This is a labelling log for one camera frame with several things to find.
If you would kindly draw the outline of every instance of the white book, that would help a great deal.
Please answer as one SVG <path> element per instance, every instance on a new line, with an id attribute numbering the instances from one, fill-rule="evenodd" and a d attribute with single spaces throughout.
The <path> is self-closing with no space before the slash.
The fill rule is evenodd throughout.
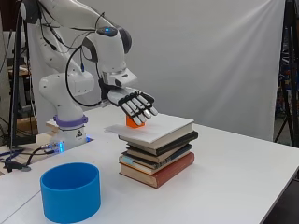
<path id="1" fill-rule="evenodd" d="M 193 119 L 183 119 L 159 114 L 147 120 L 144 127 L 137 129 L 125 125 L 113 125 L 107 132 L 118 134 L 121 140 L 140 146 L 159 148 L 193 131 Z"/>

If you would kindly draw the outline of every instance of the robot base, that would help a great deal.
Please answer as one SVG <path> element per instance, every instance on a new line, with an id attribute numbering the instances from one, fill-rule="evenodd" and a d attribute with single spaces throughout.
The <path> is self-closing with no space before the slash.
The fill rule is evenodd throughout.
<path id="1" fill-rule="evenodd" d="M 51 143 L 60 143 L 60 152 L 66 151 L 73 147 L 81 146 L 87 143 L 86 133 L 84 132 L 84 126 L 67 130 L 60 128 L 50 140 Z"/>

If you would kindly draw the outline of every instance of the red book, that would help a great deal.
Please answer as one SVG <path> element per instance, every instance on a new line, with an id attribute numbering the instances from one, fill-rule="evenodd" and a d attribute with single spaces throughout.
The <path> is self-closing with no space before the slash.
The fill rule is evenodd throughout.
<path id="1" fill-rule="evenodd" d="M 136 181 L 149 185 L 158 189 L 161 185 L 166 183 L 179 172 L 190 166 L 194 162 L 194 153 L 190 152 L 188 155 L 182 157 L 178 161 L 166 166 L 161 171 L 154 175 L 147 175 L 129 166 L 121 164 L 121 175 L 128 176 Z"/>

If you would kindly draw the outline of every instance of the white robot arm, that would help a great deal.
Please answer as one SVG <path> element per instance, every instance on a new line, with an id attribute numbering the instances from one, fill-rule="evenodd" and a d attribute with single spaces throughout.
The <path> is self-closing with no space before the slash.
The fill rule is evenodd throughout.
<path id="1" fill-rule="evenodd" d="M 119 106 L 137 125 L 158 114 L 151 96 L 129 88 L 136 82 L 136 76 L 127 68 L 124 54 L 129 52 L 132 40 L 127 31 L 109 21 L 104 13 L 99 14 L 77 0 L 22 0 L 21 15 L 28 23 L 36 25 L 36 44 L 43 61 L 55 71 L 41 79 L 39 89 L 56 107 L 55 120 L 60 131 L 54 140 L 64 142 L 65 149 L 85 142 L 83 127 L 87 118 L 74 100 L 84 104 L 74 96 L 91 91 L 94 79 L 72 60 L 74 53 L 68 53 L 69 47 L 55 30 L 57 26 L 90 31 L 75 53 L 80 50 L 96 64 L 102 101 Z"/>

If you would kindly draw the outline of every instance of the robot finger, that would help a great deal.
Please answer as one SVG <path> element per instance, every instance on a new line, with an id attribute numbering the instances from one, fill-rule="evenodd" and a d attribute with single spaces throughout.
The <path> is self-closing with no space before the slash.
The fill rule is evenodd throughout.
<path id="1" fill-rule="evenodd" d="M 148 102 L 150 102 L 151 104 L 153 104 L 155 102 L 155 99 L 152 96 L 150 96 L 150 95 L 148 95 L 148 94 L 146 94 L 144 92 L 141 92 L 140 95 L 143 98 L 145 98 Z"/>
<path id="2" fill-rule="evenodd" d="M 152 115 L 154 115 L 154 116 L 157 116 L 159 113 L 158 113 L 158 110 L 156 110 L 156 108 L 155 107 L 151 107 L 150 109 L 149 109 L 149 111 L 150 111 L 150 113 L 152 114 Z"/>
<path id="3" fill-rule="evenodd" d="M 137 106 L 135 105 L 135 104 L 133 104 L 133 102 L 132 101 L 127 101 L 127 104 L 131 107 L 131 109 L 133 109 L 133 111 L 135 112 L 135 113 L 138 113 L 139 112 L 139 109 L 137 108 Z"/>
<path id="4" fill-rule="evenodd" d="M 134 117 L 133 121 L 136 125 L 140 126 L 142 124 L 141 120 L 139 119 L 139 117 Z"/>
<path id="5" fill-rule="evenodd" d="M 138 101 L 136 98 L 133 98 L 132 101 L 139 109 L 143 110 L 145 108 L 144 105 L 140 101 Z"/>
<path id="6" fill-rule="evenodd" d="M 142 95 L 138 95 L 137 99 L 145 106 L 151 106 L 150 102 L 147 101 Z"/>
<path id="7" fill-rule="evenodd" d="M 121 108 L 122 108 L 122 110 L 123 110 L 127 115 L 129 115 L 130 117 L 132 117 L 132 116 L 135 115 L 134 111 L 131 109 L 131 107 L 130 107 L 128 104 L 123 103 L 123 104 L 121 105 Z"/>
<path id="8" fill-rule="evenodd" d="M 150 112 L 149 112 L 147 109 L 145 109 L 145 110 L 143 111 L 143 114 L 144 114 L 144 116 L 145 116 L 147 119 L 150 119 L 150 118 L 151 118 L 151 114 L 150 114 Z"/>
<path id="9" fill-rule="evenodd" d="M 141 120 L 142 123 L 145 123 L 147 120 L 146 120 L 146 117 L 144 117 L 143 114 L 139 114 L 138 115 L 138 118 Z"/>

